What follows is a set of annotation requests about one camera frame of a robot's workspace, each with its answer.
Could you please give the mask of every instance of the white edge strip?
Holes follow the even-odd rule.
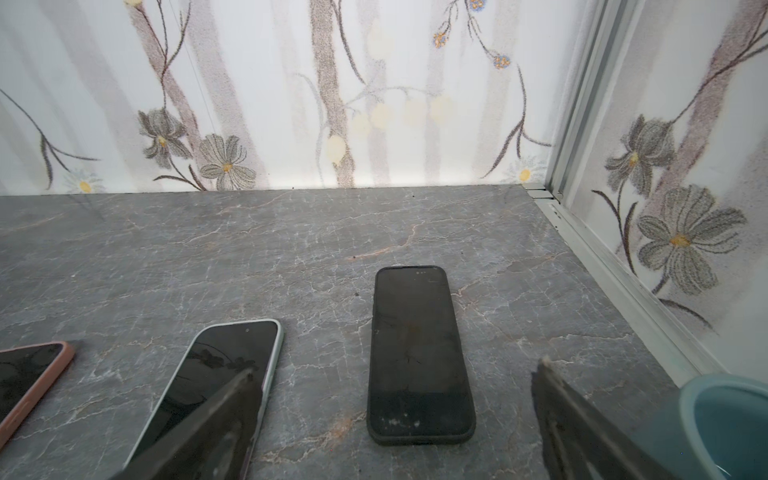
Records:
[[[536,200],[565,243],[677,386],[725,367],[578,218],[556,200]]]

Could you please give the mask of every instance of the black phone screen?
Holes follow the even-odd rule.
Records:
[[[390,267],[376,275],[368,396],[374,439],[468,438],[474,431],[475,407],[442,268]]]
[[[51,343],[0,352],[0,422],[38,381],[63,348],[60,343]]]
[[[244,369],[261,384],[269,366],[277,324],[270,321],[212,326],[192,343],[131,460],[182,422]]]

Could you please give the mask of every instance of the gray marble surface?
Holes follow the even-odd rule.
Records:
[[[365,425],[373,280],[448,273],[477,411],[462,445]],[[0,478],[108,478],[194,335],[286,329],[250,478],[546,478],[531,372],[549,355],[630,430],[675,387],[518,186],[0,198],[0,349],[77,356]]]

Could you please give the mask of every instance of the black phone case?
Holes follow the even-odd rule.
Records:
[[[376,322],[376,288],[379,285],[379,273],[381,273],[383,270],[394,270],[394,269],[402,269],[402,268],[435,268],[440,271],[443,278],[445,278],[445,284],[448,285],[448,275],[445,273],[445,270],[443,270],[441,267],[436,265],[418,265],[418,266],[386,266],[379,270],[379,272],[376,273],[376,281],[373,286],[373,312],[372,312],[372,322],[371,322],[371,343],[373,340],[373,328],[375,326]],[[453,302],[451,302],[451,312],[453,317],[453,323],[456,324],[456,313],[453,308]],[[458,338],[458,344],[461,345],[461,337]],[[373,361],[373,348],[371,348],[371,358],[369,361],[369,365]],[[368,400],[367,400],[367,407],[366,407],[366,425],[368,426],[368,433],[371,435],[371,438],[374,442],[378,443],[379,445],[437,445],[437,444],[455,444],[455,443],[462,443],[469,440],[472,435],[475,433],[475,426],[477,425],[477,418],[475,416],[475,400],[472,397],[472,389],[469,390],[469,399],[472,404],[472,424],[469,426],[466,432],[460,433],[458,435],[408,435],[408,436],[387,436],[387,435],[380,435],[378,432],[376,432],[373,427],[371,426],[371,369],[369,369],[368,372]]]

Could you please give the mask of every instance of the smartphone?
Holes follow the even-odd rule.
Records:
[[[187,349],[176,368],[173,379],[147,422],[141,437],[128,456],[126,465],[162,439],[197,407],[216,395],[240,372],[251,369],[261,385],[262,400],[251,408],[258,410],[258,420],[252,432],[238,435],[251,437],[245,462],[261,428],[266,399],[283,344],[283,327],[274,319],[220,323],[203,329]]]
[[[448,277],[439,266],[376,274],[366,421],[381,445],[460,443],[475,432]]]
[[[0,350],[0,449],[74,357],[66,342]]]

